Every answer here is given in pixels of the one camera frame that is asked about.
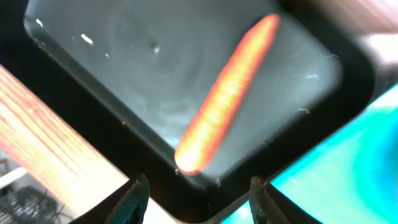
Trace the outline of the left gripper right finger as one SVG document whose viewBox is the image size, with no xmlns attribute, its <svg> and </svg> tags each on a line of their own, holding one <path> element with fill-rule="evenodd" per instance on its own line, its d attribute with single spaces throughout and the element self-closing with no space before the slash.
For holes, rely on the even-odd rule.
<svg viewBox="0 0 398 224">
<path fill-rule="evenodd" d="M 249 206 L 254 224 L 291 224 L 275 200 L 267 193 L 268 181 L 254 176 L 250 181 Z"/>
</svg>

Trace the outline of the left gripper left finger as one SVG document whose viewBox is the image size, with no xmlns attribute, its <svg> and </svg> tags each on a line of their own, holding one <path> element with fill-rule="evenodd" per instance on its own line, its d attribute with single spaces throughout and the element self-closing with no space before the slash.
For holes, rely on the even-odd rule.
<svg viewBox="0 0 398 224">
<path fill-rule="evenodd" d="M 149 196 L 149 181 L 144 174 L 139 174 L 106 217 L 104 224 L 143 224 Z"/>
</svg>

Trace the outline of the orange carrot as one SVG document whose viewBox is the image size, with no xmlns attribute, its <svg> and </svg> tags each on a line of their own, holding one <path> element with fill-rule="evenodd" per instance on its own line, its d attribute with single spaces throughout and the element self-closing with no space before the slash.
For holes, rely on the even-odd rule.
<svg viewBox="0 0 398 224">
<path fill-rule="evenodd" d="M 279 22 L 279 15 L 269 14 L 239 41 L 176 147 L 174 159 L 180 172 L 197 174 L 212 160 L 272 47 Z"/>
</svg>

